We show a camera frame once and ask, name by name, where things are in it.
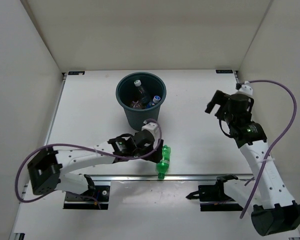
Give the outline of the green soda bottle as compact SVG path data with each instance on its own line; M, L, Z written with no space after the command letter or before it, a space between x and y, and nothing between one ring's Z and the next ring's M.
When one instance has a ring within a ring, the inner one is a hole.
M157 177L159 180L165 178L170 167L171 148L168 145L162 147L162 159L156 164Z

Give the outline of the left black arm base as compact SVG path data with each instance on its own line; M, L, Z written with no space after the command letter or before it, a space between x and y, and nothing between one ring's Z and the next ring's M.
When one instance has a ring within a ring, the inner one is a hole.
M109 182L95 183L85 174L88 189L81 193L66 192L63 209L65 210L108 210L111 185Z

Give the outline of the clear bottle blue label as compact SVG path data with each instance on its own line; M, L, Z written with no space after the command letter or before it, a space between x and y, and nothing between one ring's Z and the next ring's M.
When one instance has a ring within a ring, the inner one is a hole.
M146 109L154 107L156 104L158 104L161 101L161 97L158 95L155 95L153 99L146 105Z

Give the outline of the orange juice bottle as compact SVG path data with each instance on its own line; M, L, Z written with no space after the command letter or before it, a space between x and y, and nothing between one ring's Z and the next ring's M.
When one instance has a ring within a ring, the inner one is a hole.
M140 100L133 100L130 103L129 107L132 109L142 110L144 108L144 105Z

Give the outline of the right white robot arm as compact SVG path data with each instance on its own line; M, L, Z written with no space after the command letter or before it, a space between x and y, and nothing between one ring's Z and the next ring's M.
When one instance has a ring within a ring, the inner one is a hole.
M248 190L236 176L220 176L214 193L220 200L230 197L236 201L242 207L241 215L250 215L254 229L261 236L293 231L300 225L300 204L276 168L265 131L252 119L252 95L249 84L238 84L236 93L217 90L207 104L208 114L219 105L215 116L227 124L226 136L235 141L254 177L254 186Z

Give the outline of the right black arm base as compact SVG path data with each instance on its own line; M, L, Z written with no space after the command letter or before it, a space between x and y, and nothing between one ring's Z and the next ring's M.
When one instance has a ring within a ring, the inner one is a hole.
M240 212L243 208L224 192L224 183L239 180L234 174L218 176L214 184L200 184L185 198L199 200L201 212Z

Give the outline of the clear bottle green label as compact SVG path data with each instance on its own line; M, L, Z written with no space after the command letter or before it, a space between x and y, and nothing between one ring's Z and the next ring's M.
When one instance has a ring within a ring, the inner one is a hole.
M135 80L133 83L137 89L139 101L143 105L147 105L151 101L149 91L142 85L142 82L139 79Z

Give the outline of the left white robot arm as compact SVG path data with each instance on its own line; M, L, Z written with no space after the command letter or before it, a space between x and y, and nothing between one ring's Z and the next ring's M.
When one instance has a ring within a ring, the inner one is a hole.
M61 150L56 144L45 146L27 164L32 192L35 196L71 192L90 200L95 194L92 178L75 171L132 160L157 164L162 158L162 147L162 131L155 122L145 122L135 134L125 133L92 147L70 145L69 150Z

